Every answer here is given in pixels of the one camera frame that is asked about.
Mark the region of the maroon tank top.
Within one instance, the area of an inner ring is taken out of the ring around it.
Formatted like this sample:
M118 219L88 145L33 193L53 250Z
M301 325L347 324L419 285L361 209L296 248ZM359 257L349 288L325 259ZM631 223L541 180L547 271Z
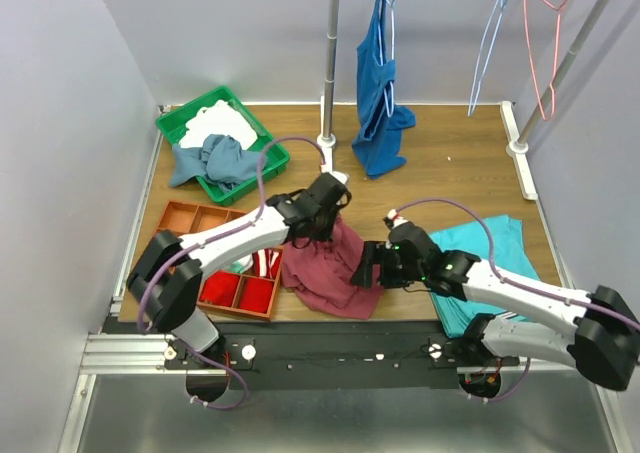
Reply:
M329 241L312 241L303 247L289 242L284 246L281 284L314 311L367 320L375 312L384 289L351 283L363 249L364 240L337 219Z

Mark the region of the light blue wire hanger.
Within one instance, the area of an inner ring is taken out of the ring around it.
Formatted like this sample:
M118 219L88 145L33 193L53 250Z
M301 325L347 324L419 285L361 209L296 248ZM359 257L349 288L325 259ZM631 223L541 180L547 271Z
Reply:
M468 101L467 116L472 117L479 104L482 85L491 62L509 0L495 0L479 44Z

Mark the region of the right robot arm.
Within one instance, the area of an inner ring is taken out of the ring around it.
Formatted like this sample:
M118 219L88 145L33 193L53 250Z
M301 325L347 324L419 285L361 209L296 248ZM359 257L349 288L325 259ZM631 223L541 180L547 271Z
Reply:
M462 250L443 250L402 216L385 223L387 240L365 242L351 283L400 288L420 282L436 295L503 310L470 322L458 341L466 362L541 359L572 367L600 387L628 388L639 363L639 322L616 290L549 285Z

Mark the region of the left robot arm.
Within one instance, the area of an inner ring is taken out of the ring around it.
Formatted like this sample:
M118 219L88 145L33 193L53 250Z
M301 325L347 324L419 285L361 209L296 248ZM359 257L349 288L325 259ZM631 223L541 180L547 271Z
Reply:
M201 368L214 366L223 336L197 306L200 289L214 273L259 250L301 240L326 241L342 199L349 200L348 176L323 172L306 189L274 195L255 210L218 227L180 237L157 233L127 279L138 303L137 327L170 333L187 346Z

